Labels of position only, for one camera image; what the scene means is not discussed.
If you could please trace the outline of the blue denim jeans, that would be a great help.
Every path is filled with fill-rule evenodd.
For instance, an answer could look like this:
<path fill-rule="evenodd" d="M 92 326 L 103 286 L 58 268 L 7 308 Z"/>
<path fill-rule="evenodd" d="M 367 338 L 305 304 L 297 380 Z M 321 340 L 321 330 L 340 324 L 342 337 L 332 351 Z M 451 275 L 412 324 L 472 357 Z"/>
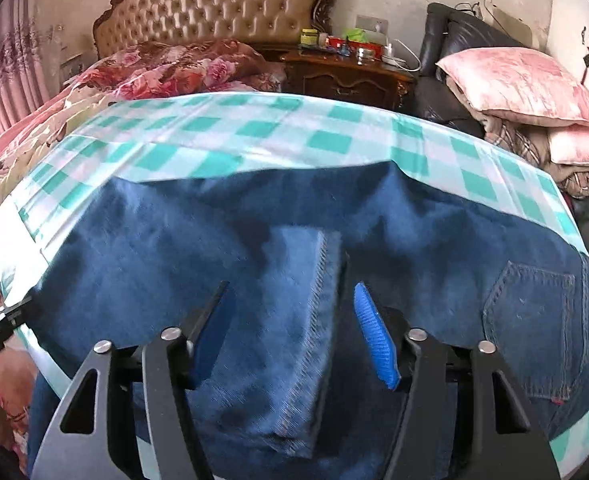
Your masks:
<path fill-rule="evenodd" d="M 372 479 L 405 398 L 352 307 L 364 283 L 439 341 L 496 345 L 555 438 L 589 409 L 589 257 L 555 232 L 392 162 L 135 183 L 94 195 L 33 297 L 73 374 L 92 345 L 145 344 L 229 282 L 232 324 L 188 396 L 226 479 Z"/>

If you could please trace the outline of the teal white checkered tablecloth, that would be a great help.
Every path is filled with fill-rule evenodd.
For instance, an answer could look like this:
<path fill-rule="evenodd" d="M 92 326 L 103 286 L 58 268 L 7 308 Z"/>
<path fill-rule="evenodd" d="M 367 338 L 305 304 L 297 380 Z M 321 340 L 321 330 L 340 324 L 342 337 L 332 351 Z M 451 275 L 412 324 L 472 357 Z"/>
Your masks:
<path fill-rule="evenodd" d="M 369 106 L 218 92 L 116 103 L 56 145 L 0 205 L 0 290 L 8 301 L 21 299 L 113 177 L 211 178 L 389 160 L 411 178 L 582 246 L 552 178 L 485 141 Z"/>

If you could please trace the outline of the plaid folded blanket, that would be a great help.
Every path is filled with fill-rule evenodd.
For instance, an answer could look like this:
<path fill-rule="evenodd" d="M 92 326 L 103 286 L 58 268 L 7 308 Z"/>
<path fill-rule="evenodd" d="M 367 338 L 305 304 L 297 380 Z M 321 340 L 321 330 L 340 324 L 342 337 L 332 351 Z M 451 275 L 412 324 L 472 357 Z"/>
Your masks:
<path fill-rule="evenodd" d="M 485 130 L 483 139 L 503 148 L 550 174 L 557 186 L 573 198 L 589 196 L 589 167 L 560 165 L 552 162 L 547 130 L 538 126 L 518 125 L 506 119 L 493 117 L 474 110 L 461 88 L 447 76 L 447 88 L 463 104 L 473 119 Z"/>

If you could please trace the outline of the pink curtain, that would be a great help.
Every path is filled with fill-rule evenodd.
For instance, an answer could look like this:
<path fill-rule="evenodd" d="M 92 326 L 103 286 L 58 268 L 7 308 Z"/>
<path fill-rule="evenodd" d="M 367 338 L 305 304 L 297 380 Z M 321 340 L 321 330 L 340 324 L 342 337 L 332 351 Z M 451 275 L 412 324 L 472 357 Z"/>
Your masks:
<path fill-rule="evenodd" d="M 50 99 L 34 0 L 0 3 L 0 136 Z"/>

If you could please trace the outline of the dark wooden nightstand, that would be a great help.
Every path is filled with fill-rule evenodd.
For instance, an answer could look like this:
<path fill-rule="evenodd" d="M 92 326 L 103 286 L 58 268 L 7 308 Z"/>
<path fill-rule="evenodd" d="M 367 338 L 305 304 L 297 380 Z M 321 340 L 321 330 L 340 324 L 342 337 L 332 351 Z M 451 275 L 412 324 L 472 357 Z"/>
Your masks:
<path fill-rule="evenodd" d="M 297 48 L 294 44 L 256 44 L 267 61 L 284 64 L 282 91 L 357 103 L 384 110 L 404 110 L 412 101 L 416 77 L 383 62 L 363 64 L 337 53 Z"/>

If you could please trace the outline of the white power strip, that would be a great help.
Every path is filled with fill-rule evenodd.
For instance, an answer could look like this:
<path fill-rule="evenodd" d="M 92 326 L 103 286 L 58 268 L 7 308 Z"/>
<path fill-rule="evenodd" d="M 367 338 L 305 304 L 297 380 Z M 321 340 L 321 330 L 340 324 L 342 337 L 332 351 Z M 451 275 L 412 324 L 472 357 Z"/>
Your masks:
<path fill-rule="evenodd" d="M 394 56 L 383 55 L 383 57 L 381 58 L 381 61 L 383 61 L 383 63 L 385 63 L 389 66 L 395 66 L 395 67 L 401 68 L 402 70 L 407 70 L 407 64 L 401 58 L 395 58 Z"/>

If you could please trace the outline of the lower pink floral pillow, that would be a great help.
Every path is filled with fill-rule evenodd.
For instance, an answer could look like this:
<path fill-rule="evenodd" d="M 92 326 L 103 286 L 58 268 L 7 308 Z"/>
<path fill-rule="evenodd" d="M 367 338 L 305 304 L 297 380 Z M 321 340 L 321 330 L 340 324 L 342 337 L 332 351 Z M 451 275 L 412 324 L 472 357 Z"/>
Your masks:
<path fill-rule="evenodd" d="M 549 156 L 558 165 L 589 167 L 589 127 L 550 128 Z"/>

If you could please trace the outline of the pink floral pillow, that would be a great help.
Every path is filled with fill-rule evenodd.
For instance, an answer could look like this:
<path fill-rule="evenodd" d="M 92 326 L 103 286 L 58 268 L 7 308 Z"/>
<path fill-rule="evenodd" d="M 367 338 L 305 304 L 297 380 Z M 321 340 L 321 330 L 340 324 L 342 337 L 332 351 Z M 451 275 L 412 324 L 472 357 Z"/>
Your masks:
<path fill-rule="evenodd" d="M 589 127 L 550 128 L 549 156 L 558 165 L 589 167 Z"/>
<path fill-rule="evenodd" d="M 541 127 L 589 127 L 589 90 L 538 50 L 467 49 L 444 56 L 437 66 L 478 112 Z"/>

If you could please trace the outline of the upper pink floral pillow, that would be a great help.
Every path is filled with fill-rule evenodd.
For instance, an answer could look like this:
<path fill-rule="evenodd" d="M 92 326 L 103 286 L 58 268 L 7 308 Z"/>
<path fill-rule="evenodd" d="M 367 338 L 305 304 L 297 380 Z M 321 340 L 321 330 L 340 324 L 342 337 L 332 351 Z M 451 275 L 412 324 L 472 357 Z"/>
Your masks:
<path fill-rule="evenodd" d="M 437 66 L 478 112 L 541 127 L 589 127 L 589 90 L 538 50 L 467 49 L 444 56 Z"/>

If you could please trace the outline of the floral pink bed quilt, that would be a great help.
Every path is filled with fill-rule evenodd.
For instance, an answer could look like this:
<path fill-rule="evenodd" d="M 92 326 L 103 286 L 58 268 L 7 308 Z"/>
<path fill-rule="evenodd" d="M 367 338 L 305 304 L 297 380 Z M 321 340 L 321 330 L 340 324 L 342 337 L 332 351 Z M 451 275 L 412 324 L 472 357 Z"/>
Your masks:
<path fill-rule="evenodd" d="M 285 80 L 282 64 L 236 39 L 183 46 L 148 41 L 102 58 L 0 137 L 0 204 L 58 143 L 116 101 L 211 91 L 278 92 Z M 36 367 L 25 352 L 0 352 L 0 456 L 6 472 L 26 471 L 35 377 Z"/>

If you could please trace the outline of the green crumpled bag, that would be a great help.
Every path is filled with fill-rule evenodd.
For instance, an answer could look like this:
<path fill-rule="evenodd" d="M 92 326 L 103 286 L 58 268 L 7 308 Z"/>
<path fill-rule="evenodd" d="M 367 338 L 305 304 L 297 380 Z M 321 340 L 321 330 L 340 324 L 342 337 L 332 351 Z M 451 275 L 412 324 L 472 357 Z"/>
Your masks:
<path fill-rule="evenodd" d="M 368 35 L 365 29 L 353 27 L 345 31 L 345 40 L 356 44 L 367 44 Z"/>

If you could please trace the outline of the yellow lidded jar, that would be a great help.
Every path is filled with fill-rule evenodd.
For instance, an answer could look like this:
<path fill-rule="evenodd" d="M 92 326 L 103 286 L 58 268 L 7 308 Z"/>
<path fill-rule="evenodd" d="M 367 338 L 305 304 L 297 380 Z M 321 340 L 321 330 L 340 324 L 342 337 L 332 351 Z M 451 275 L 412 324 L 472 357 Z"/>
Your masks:
<path fill-rule="evenodd" d="M 319 44 L 319 32 L 315 28 L 302 28 L 300 44 L 307 47 L 317 46 Z"/>

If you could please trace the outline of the red hanging tassel ornament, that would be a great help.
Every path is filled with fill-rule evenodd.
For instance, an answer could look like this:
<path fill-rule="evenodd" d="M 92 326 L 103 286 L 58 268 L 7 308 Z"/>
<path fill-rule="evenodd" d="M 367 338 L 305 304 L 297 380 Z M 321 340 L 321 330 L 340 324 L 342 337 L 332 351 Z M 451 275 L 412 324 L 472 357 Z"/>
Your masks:
<path fill-rule="evenodd" d="M 585 55 L 583 55 L 583 73 L 581 77 L 581 84 L 585 84 L 587 80 L 587 73 L 589 72 L 589 30 L 587 30 L 587 26 L 584 26 L 581 32 L 581 39 L 583 46 L 587 49 Z"/>

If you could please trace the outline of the tufted tan leather headboard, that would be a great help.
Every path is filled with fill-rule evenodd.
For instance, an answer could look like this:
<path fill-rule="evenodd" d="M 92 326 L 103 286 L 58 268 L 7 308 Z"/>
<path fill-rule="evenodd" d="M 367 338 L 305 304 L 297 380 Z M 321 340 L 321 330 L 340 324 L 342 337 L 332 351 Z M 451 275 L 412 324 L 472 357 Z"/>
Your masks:
<path fill-rule="evenodd" d="M 111 0 L 94 23 L 107 58 L 146 41 L 165 44 L 232 38 L 260 52 L 296 47 L 304 29 L 329 34 L 335 0 Z"/>

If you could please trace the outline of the wall power socket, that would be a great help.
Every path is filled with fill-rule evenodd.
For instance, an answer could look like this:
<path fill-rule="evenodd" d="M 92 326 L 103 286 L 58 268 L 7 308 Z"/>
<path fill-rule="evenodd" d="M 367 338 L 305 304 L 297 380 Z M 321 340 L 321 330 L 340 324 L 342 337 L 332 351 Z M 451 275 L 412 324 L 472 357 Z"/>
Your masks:
<path fill-rule="evenodd" d="M 355 27 L 367 30 L 368 32 L 377 32 L 377 34 L 380 35 L 387 35 L 389 22 L 384 18 L 375 18 L 375 16 L 357 14 L 355 17 Z"/>

